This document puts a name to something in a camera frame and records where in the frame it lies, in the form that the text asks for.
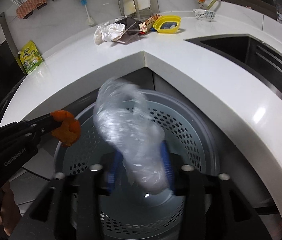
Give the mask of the person left hand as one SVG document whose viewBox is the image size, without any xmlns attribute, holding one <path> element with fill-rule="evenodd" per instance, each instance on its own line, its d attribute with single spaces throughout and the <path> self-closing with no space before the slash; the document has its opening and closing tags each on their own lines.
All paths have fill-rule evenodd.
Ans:
<svg viewBox="0 0 282 240">
<path fill-rule="evenodd" d="M 22 218 L 20 209 L 15 203 L 14 193 L 8 180 L 1 188 L 4 192 L 0 208 L 0 237 L 10 237 Z"/>
</svg>

